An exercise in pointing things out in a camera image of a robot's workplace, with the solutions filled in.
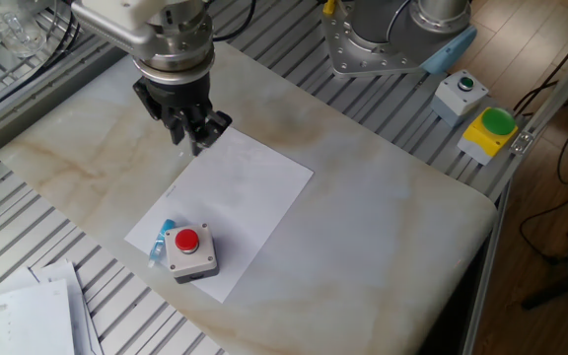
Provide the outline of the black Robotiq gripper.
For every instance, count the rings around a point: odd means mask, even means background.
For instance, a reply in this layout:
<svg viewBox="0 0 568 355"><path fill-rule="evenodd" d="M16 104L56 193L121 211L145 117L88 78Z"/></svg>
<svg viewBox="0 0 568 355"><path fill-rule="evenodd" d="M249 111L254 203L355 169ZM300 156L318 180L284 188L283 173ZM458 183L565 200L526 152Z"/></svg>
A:
<svg viewBox="0 0 568 355"><path fill-rule="evenodd" d="M180 85L165 85L143 78L133 84L133 90L150 116L169 130L175 145L184 138L181 109L197 107L206 112L212 108L209 74ZM220 110L208 110L206 114L198 113L190 118L192 154L198 156L211 147L232 122L232 118Z"/></svg>

